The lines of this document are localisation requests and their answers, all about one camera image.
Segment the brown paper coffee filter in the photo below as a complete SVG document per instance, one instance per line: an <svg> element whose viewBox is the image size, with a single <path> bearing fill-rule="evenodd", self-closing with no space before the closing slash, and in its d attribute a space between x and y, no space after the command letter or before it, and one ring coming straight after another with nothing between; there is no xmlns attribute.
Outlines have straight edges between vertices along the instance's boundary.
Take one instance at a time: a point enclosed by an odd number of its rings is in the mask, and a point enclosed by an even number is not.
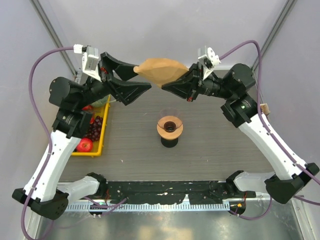
<svg viewBox="0 0 320 240"><path fill-rule="evenodd" d="M169 58L148 58L133 71L139 76L161 88L163 85L178 80L189 71L182 63Z"/></svg>

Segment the pink glass dripper cone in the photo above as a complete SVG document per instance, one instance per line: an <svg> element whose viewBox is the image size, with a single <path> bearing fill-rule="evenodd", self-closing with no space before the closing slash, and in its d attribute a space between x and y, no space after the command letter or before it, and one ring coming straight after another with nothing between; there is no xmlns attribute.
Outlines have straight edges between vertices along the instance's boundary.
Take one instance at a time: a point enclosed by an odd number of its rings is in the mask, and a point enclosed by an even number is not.
<svg viewBox="0 0 320 240"><path fill-rule="evenodd" d="M168 107L159 112L157 126L167 133L173 133L183 125L181 112L176 108Z"/></svg>

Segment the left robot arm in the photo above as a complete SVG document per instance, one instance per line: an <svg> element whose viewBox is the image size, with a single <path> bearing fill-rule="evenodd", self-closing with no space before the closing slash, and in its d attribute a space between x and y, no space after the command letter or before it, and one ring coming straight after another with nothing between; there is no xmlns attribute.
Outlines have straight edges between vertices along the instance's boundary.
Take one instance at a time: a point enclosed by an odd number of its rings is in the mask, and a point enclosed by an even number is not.
<svg viewBox="0 0 320 240"><path fill-rule="evenodd" d="M62 172L74 149L87 133L92 113L86 106L113 96L129 105L151 88L148 82L135 82L134 65L102 53L99 57L82 55L82 77L79 84L64 77L54 79L49 87L49 102L58 107L48 146L29 182L13 191L12 197L25 208L50 220L58 219L69 203L87 196L102 199L107 193L106 179L96 173L58 187Z"/></svg>

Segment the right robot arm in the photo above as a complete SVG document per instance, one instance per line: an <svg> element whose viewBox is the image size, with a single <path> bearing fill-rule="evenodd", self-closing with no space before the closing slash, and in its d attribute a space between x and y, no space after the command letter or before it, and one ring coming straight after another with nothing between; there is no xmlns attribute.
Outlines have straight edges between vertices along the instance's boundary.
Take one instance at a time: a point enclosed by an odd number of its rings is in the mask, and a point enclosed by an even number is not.
<svg viewBox="0 0 320 240"><path fill-rule="evenodd" d="M188 102L198 95L224 99L221 110L225 118L249 137L273 168L268 173L235 172L227 179L227 193L232 197L247 191L267 193L286 204L320 171L319 167L306 163L289 148L249 95L248 90L256 83L249 66L237 63L222 78L214 73L206 78L203 75L204 69L193 64L187 73L161 88Z"/></svg>

